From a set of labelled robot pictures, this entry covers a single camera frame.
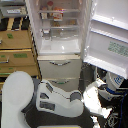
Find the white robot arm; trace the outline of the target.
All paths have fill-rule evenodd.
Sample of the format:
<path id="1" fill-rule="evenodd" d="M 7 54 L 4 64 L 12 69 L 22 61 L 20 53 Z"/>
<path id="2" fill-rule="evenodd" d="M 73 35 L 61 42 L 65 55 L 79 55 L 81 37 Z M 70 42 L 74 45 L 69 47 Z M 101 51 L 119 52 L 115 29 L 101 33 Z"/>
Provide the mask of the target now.
<path id="1" fill-rule="evenodd" d="M 64 91 L 49 81 L 32 79 L 23 71 L 11 73 L 2 88 L 1 128 L 30 128 L 24 114 L 34 104 L 38 111 L 64 117 L 78 117 L 83 113 L 79 90 Z"/>

